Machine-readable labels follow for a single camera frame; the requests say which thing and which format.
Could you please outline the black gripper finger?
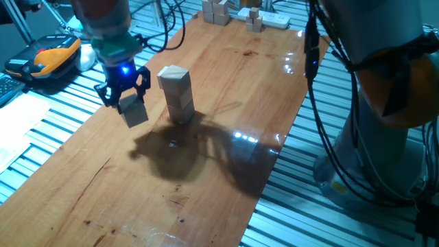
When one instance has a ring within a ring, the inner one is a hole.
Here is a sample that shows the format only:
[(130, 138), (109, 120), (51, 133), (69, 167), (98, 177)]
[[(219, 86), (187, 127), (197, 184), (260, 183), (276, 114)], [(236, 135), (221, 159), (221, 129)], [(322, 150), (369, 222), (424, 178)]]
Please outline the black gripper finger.
[(122, 113), (119, 100), (121, 91), (119, 88), (105, 82), (94, 86), (95, 91), (106, 107), (116, 108), (119, 114)]
[(147, 67), (141, 67), (137, 70), (137, 73), (141, 76), (141, 83), (135, 84), (134, 87), (137, 90), (137, 97), (143, 103), (146, 90), (151, 87), (151, 75), (150, 70)]

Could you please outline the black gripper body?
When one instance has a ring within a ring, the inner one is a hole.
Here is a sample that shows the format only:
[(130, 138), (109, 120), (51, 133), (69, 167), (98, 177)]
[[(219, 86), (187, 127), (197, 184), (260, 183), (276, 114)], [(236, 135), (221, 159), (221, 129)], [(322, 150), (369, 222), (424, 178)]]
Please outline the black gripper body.
[(137, 84), (139, 72), (134, 61), (125, 61), (113, 67), (104, 65), (102, 68), (112, 92), (124, 92)]

